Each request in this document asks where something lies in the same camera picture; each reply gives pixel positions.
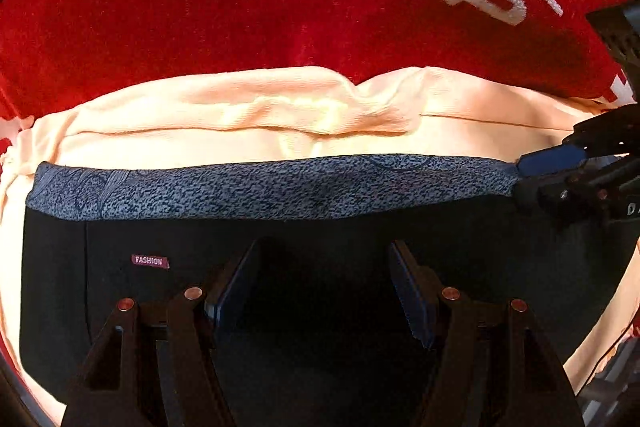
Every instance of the beige garment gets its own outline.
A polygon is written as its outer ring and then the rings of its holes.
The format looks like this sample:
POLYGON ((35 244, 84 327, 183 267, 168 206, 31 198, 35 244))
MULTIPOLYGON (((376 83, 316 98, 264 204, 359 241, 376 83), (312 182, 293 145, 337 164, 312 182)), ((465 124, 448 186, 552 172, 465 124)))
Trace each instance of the beige garment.
MULTIPOLYGON (((0 331, 15 363, 24 202, 38 164, 166 169, 363 153, 483 156, 512 162, 559 144, 594 107, 440 68, 353 86, 322 68, 202 74, 128 87, 50 114, 18 134, 0 178, 0 331)), ((600 322, 565 365, 574 389, 629 322, 638 252, 600 322)), ((57 423, 64 405, 28 375, 57 423)))

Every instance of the wrinkled fabric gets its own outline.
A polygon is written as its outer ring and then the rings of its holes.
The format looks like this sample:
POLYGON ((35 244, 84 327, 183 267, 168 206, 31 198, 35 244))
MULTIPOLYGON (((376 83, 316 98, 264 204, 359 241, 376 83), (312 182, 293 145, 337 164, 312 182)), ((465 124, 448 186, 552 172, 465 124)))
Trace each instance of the wrinkled fabric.
MULTIPOLYGON (((2 334, 22 370, 20 258, 25 201, 41 162, 94 169, 172 169, 353 154, 476 156, 504 162, 557 145, 593 107, 440 68, 393 71, 353 86, 322 68, 157 80, 47 115, 17 136, 0 178, 2 334)), ((574 389, 638 307, 630 263, 601 320, 568 360, 574 389)), ((29 375, 56 421, 64 405, 29 375)))

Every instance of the screw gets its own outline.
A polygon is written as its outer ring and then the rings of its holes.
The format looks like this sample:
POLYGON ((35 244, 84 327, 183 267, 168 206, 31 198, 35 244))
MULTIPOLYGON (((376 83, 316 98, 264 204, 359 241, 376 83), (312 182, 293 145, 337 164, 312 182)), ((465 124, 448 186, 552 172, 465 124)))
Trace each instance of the screw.
POLYGON ((513 308, 517 312, 522 313, 527 311, 529 309, 529 306, 527 306, 527 303, 522 299, 513 299, 513 301, 511 301, 511 308, 513 308))
POLYGON ((133 308, 133 304, 135 304, 134 300, 130 299, 129 297, 127 297, 126 299, 120 299, 118 301, 118 309, 121 312, 128 312, 133 308))
POLYGON ((194 286, 193 288, 185 290, 184 296, 187 297, 190 301, 194 301, 202 297, 202 290, 197 286, 194 286))
POLYGON ((460 299, 460 291, 457 288, 447 286, 442 290, 442 296, 446 298, 447 301, 457 301, 460 299))

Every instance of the red tag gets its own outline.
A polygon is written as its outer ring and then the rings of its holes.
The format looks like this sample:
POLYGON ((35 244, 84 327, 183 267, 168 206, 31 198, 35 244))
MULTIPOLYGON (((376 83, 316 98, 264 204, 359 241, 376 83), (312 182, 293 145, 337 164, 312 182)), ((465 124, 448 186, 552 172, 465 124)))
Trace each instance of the red tag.
POLYGON ((132 255, 131 262, 138 266, 153 266, 169 270, 169 259, 166 257, 155 257, 153 255, 132 255))

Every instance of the cream cloth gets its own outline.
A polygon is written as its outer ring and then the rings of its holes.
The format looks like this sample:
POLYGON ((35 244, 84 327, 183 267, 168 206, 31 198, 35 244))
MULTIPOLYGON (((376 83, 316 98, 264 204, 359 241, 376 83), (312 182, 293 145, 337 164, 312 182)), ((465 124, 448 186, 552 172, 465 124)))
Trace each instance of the cream cloth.
MULTIPOLYGON (((100 169, 167 169, 365 153, 482 156, 513 162, 561 142, 596 107, 440 68, 406 68, 353 86, 322 68, 156 80, 50 114, 21 131, 0 178, 0 331, 43 409, 64 405, 18 353, 24 202, 42 161, 100 169)), ((565 364, 574 389, 638 307, 640 257, 565 364)))

